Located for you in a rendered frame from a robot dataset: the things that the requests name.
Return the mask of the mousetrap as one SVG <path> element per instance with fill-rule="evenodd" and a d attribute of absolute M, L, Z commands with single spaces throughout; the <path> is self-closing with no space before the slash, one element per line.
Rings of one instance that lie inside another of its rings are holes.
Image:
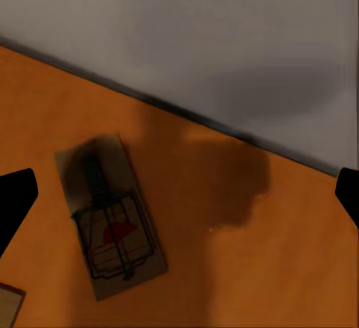
<path fill-rule="evenodd" d="M 96 301 L 168 273 L 118 133 L 53 158 Z"/>
<path fill-rule="evenodd" d="M 0 285 L 0 328 L 13 328 L 26 293 Z"/>

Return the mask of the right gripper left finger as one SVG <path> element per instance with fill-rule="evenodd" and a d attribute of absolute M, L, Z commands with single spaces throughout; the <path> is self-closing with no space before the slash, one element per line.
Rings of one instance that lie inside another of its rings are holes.
<path fill-rule="evenodd" d="M 0 256 L 38 196 L 31 168 L 0 176 Z"/>

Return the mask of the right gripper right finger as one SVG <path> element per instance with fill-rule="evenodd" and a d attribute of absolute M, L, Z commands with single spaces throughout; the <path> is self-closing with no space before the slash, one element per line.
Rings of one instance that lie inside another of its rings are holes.
<path fill-rule="evenodd" d="M 343 168 L 337 180 L 335 194 L 359 228 L 359 170 Z"/>

